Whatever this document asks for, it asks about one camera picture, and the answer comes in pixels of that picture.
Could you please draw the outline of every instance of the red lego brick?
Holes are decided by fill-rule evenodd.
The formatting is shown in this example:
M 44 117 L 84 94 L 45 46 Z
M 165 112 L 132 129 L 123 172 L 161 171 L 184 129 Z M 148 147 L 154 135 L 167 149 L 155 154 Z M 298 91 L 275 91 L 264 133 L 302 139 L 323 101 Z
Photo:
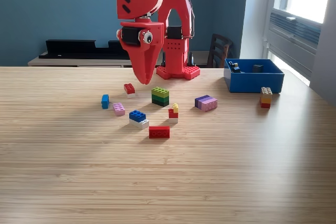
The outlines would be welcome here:
M 184 78 L 187 80 L 194 79 L 201 74 L 199 67 L 183 67 Z
M 135 94 L 135 89 L 134 89 L 134 87 L 133 87 L 133 85 L 132 84 L 125 84 L 124 85 L 124 89 L 125 89 L 125 91 L 126 91 L 126 93 L 127 94 Z
M 261 102 L 261 98 L 260 98 L 259 103 L 260 103 L 260 106 L 261 106 L 262 108 L 264 108 L 264 109 L 269 109 L 269 108 L 271 108 L 271 104 L 270 104 L 270 103 L 262 103 L 262 102 Z
M 169 112 L 169 118 L 179 118 L 178 113 L 174 113 L 173 109 L 169 109 L 168 112 Z
M 150 126 L 149 138 L 170 138 L 169 126 Z

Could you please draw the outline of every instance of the wooden table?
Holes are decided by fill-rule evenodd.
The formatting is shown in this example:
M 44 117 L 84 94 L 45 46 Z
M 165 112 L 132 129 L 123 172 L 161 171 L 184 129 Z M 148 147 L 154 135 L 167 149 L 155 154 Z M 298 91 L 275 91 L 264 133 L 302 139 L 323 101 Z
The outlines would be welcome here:
M 0 223 L 335 223 L 336 109 L 289 72 L 261 109 L 222 71 L 146 87 L 132 69 L 0 68 Z M 180 107 L 169 140 L 101 109 L 108 93 L 168 125 L 154 86 Z M 216 110 L 193 107 L 205 94 Z

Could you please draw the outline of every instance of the white lego brick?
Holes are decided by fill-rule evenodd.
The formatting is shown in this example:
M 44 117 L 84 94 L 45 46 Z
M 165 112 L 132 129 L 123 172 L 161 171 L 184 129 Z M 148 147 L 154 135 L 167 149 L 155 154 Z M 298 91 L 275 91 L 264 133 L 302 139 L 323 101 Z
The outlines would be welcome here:
M 169 118 L 170 123 L 178 123 L 179 122 L 178 120 L 179 120 L 178 118 Z
M 134 94 L 127 94 L 127 98 L 130 99 L 130 98 L 135 98 L 135 93 Z
M 130 124 L 133 125 L 133 126 L 136 126 L 140 129 L 145 129 L 145 128 L 148 128 L 149 127 L 149 121 L 148 120 L 143 120 L 142 122 L 138 123 L 132 119 L 130 119 Z

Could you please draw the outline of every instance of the lego brick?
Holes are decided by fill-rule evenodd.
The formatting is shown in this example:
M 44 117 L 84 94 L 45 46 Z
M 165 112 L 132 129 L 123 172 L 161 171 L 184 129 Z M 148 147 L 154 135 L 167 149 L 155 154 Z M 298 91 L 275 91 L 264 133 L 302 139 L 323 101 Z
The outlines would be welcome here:
M 169 105 L 169 101 L 168 102 L 159 102 L 159 101 L 153 100 L 153 99 L 152 99 L 152 103 L 154 103 L 158 106 L 161 106 L 161 107 L 167 107 Z
M 170 138 L 169 126 L 150 126 L 149 138 Z
M 261 88 L 260 103 L 271 104 L 272 95 L 273 94 L 270 88 Z
M 129 122 L 131 125 L 135 126 L 135 127 L 138 127 L 140 129 L 145 129 L 145 128 L 148 128 L 149 127 L 149 121 L 148 120 L 143 120 L 141 121 L 140 123 L 132 120 L 132 119 L 129 119 Z
M 133 94 L 127 94 L 127 99 L 130 99 L 130 98 L 135 98 L 135 93 L 133 93 Z
M 201 107 L 202 107 L 202 103 L 203 103 L 203 102 L 206 102 L 206 101 L 208 101 L 208 100 L 211 100 L 211 99 L 213 99 L 213 97 L 207 97 L 207 98 L 204 98 L 204 99 L 199 100 L 199 101 L 198 101 L 198 104 L 197 104 L 197 107 L 198 107 L 199 109 L 201 109 Z
M 143 120 L 146 119 L 146 114 L 144 114 L 140 111 L 134 110 L 130 113 L 130 119 L 140 123 L 140 122 L 142 122 Z
M 202 103 L 201 110 L 204 112 L 213 110 L 218 107 L 218 101 L 215 98 L 212 98 L 211 100 L 207 100 Z
M 268 103 L 268 104 L 271 104 L 271 103 L 272 103 L 272 99 L 270 99 L 270 98 L 263 98 L 263 97 L 260 97 L 260 102 L 261 102 L 261 103 Z
M 253 65 L 252 73 L 263 73 L 264 65 Z
M 183 67 L 183 75 L 186 80 L 192 80 L 201 74 L 199 67 Z
M 178 113 L 174 113 L 173 109 L 169 109 L 168 113 L 169 113 L 169 118 L 179 118 Z
M 178 113 L 178 107 L 179 107 L 179 105 L 177 103 L 173 104 L 174 113 Z
M 199 100 L 202 100 L 202 99 L 207 98 L 207 97 L 210 97 L 210 96 L 209 95 L 205 95 L 203 97 L 196 98 L 195 99 L 195 107 L 198 108 L 198 101 Z
M 261 98 L 260 98 L 260 100 L 259 100 L 259 103 L 260 103 L 260 106 L 261 106 L 262 108 L 269 109 L 269 108 L 271 107 L 271 104 L 270 104 L 270 103 L 262 103 L 262 102 L 261 102 Z
M 113 110 L 117 116 L 125 115 L 125 108 L 121 103 L 114 103 Z
M 101 98 L 101 107 L 104 110 L 107 110 L 109 108 L 109 104 L 110 104 L 110 99 L 109 99 L 109 95 L 108 94 L 104 94 Z
M 157 97 L 161 97 L 161 98 L 166 98 L 169 97 L 169 91 L 156 87 L 152 89 L 152 94 L 156 95 Z
M 261 97 L 263 98 L 272 98 L 272 91 L 270 88 L 261 88 Z
M 178 123 L 179 122 L 178 120 L 179 120 L 178 118 L 169 118 L 170 123 Z
M 153 99 L 153 100 L 157 100 L 157 101 L 159 101 L 159 102 L 169 102 L 169 97 L 162 98 L 162 97 L 158 97 L 158 96 L 155 95 L 155 94 L 152 95 L 152 99 Z
M 241 72 L 240 67 L 233 68 L 232 72 L 233 73 L 240 73 Z
M 135 88 L 133 87 L 133 85 L 132 84 L 125 84 L 124 85 L 124 89 L 125 89 L 125 92 L 127 93 L 127 94 L 134 94 L 135 93 Z

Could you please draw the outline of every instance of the blue lego brick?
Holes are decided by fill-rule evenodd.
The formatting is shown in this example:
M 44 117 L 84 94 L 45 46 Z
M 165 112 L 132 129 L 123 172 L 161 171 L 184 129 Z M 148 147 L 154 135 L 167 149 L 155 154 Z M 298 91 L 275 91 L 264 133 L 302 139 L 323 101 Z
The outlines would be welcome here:
M 110 104 L 109 95 L 108 94 L 103 95 L 103 97 L 101 98 L 101 107 L 104 110 L 107 110 L 109 108 L 109 104 Z
M 199 100 L 202 100 L 202 99 L 204 99 L 204 98 L 208 98 L 208 97 L 210 97 L 210 96 L 205 95 L 205 96 L 203 96 L 203 97 L 196 98 L 196 99 L 195 99 L 195 107 L 198 108 L 198 101 L 199 101 Z
M 146 120 L 146 114 L 140 111 L 134 110 L 133 112 L 130 113 L 130 119 L 138 123 L 141 123 L 143 120 Z

